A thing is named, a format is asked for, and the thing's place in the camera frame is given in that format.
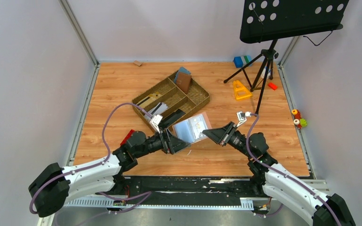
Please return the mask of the black card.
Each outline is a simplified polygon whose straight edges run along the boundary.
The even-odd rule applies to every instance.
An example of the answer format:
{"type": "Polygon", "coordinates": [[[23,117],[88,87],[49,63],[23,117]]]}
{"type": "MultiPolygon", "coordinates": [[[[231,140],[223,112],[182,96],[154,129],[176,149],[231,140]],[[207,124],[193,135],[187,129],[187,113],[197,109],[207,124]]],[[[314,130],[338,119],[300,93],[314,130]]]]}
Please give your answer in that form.
{"type": "Polygon", "coordinates": [[[181,109],[177,109],[175,112],[162,119],[159,123],[159,127],[168,128],[173,125],[177,120],[179,120],[183,115],[185,115],[185,112],[181,109]]]}

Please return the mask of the white patterned card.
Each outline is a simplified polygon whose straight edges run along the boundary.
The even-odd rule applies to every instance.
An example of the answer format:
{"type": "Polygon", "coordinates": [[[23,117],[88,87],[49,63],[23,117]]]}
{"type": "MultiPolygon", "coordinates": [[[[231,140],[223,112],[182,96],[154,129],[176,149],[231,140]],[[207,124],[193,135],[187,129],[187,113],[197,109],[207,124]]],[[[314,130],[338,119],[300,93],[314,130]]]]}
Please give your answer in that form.
{"type": "MultiPolygon", "coordinates": [[[[148,111],[148,113],[151,115],[151,116],[155,116],[155,115],[158,115],[158,114],[162,114],[161,113],[161,110],[159,108],[152,108],[151,110],[148,111]]],[[[146,121],[150,121],[151,120],[151,117],[149,117],[147,114],[144,115],[144,118],[146,119],[146,121]]]]}

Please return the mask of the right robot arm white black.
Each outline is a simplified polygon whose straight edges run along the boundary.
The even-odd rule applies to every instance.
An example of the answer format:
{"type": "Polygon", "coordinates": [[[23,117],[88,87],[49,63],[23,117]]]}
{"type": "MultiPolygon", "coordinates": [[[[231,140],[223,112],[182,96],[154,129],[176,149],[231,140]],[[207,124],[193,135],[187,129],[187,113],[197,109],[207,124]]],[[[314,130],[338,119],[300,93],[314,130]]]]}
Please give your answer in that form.
{"type": "Polygon", "coordinates": [[[250,190],[255,196],[275,198],[310,226],[354,226],[349,207],[340,195],[327,195],[291,174],[268,153],[262,132],[243,135],[233,122],[203,134],[215,143],[230,145],[248,157],[253,173],[250,190]]]}

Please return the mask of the pink card holder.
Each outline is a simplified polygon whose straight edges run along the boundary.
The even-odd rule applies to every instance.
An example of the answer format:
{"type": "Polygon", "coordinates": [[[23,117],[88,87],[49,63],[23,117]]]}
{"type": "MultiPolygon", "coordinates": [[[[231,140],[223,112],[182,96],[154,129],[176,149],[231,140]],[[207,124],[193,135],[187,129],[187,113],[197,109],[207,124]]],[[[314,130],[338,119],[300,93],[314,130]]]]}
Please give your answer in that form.
{"type": "Polygon", "coordinates": [[[211,129],[211,123],[206,112],[191,116],[172,126],[176,137],[190,144],[207,139],[203,134],[206,129],[211,129]]]}

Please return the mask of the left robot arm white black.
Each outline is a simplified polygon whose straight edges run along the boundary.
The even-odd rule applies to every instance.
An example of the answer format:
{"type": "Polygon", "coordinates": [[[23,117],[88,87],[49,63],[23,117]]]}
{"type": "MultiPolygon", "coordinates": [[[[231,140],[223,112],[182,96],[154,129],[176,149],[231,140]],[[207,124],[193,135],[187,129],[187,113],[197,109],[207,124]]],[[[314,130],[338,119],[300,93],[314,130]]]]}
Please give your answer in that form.
{"type": "Polygon", "coordinates": [[[125,190],[123,173],[138,164],[138,158],[156,151],[175,154],[190,143],[168,129],[148,137],[133,132],[119,148],[108,156],[75,166],[48,165],[29,185],[32,200],[29,211],[44,218],[58,212],[66,203],[99,192],[121,194],[125,190]]]}

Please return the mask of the white VIP card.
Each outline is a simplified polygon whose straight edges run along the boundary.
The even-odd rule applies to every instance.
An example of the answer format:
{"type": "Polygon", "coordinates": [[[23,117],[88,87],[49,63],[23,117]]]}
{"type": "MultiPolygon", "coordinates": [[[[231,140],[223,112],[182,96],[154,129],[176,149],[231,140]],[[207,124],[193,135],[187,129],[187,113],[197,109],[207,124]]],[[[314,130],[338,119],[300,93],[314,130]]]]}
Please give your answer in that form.
{"type": "Polygon", "coordinates": [[[163,113],[168,109],[168,105],[164,102],[160,102],[153,108],[156,108],[156,109],[159,108],[161,110],[161,113],[163,113]]]}
{"type": "Polygon", "coordinates": [[[189,118],[189,123],[194,141],[206,138],[203,131],[208,129],[208,127],[203,114],[198,114],[189,118]]]}

